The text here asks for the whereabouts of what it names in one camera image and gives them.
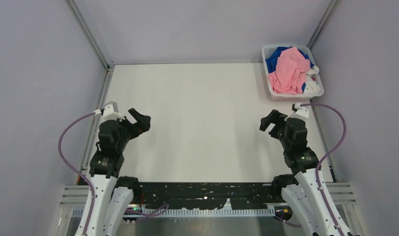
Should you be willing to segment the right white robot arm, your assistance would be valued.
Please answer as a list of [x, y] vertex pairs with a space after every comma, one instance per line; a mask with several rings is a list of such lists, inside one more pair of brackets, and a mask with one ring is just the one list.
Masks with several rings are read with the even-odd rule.
[[308, 115], [307, 109], [294, 110], [290, 116], [272, 110], [260, 120], [261, 131], [273, 125], [269, 135], [280, 141], [284, 161], [292, 172], [274, 177], [272, 197], [288, 203], [307, 236], [351, 236], [328, 191], [320, 161], [307, 145]]

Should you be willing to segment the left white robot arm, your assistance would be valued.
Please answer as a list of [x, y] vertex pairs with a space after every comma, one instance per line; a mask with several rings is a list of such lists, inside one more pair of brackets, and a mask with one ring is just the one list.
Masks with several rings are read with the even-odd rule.
[[104, 121], [99, 126], [96, 152], [90, 161], [89, 193], [83, 215], [76, 231], [77, 236], [114, 236], [127, 206], [137, 203], [142, 196], [136, 177], [121, 177], [123, 152], [127, 143], [149, 131], [151, 117], [129, 109], [135, 119], [130, 122], [111, 105], [96, 110]]

